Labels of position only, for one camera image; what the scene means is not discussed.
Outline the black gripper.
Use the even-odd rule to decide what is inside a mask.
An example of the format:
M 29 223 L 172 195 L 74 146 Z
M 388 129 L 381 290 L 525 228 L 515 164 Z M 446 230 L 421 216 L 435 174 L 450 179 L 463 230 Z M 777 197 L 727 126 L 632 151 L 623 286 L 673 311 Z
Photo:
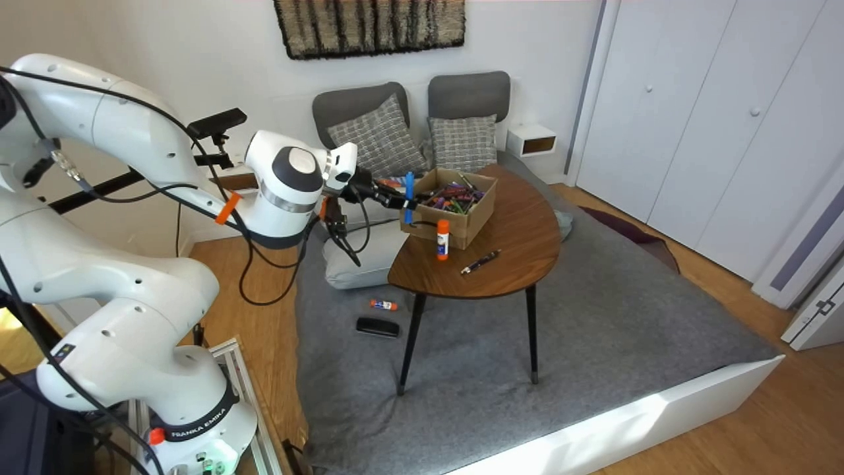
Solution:
M 400 183 L 376 179 L 381 188 L 404 193 L 406 188 Z M 356 171 L 341 171 L 334 184 L 330 188 L 330 195 L 334 200 L 346 203 L 364 203 L 367 197 L 376 195 L 376 183 L 370 168 Z M 408 200 L 404 195 L 380 195 L 376 197 L 385 209 L 406 209 Z

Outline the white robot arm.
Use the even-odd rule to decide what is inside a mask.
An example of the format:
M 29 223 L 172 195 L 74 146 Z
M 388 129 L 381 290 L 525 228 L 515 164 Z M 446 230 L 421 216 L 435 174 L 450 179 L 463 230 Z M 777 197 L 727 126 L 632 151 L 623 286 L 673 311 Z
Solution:
M 222 143 L 243 122 L 230 108 L 185 124 L 149 89 L 61 56 L 29 54 L 2 69 L 2 292 L 24 303 L 101 303 L 48 349 L 37 387 L 68 411 L 144 403 L 159 419 L 144 436 L 153 475 L 234 475 L 256 439 L 253 403 L 206 349 L 185 340 L 218 282 L 192 258 L 97 242 L 25 190 L 42 168 L 68 164 L 61 146 L 74 141 L 275 249 L 301 242 L 331 195 L 406 203 L 356 164 L 356 146 L 312 147 L 265 129 L 244 147 L 256 190 L 224 193 L 199 143 Z

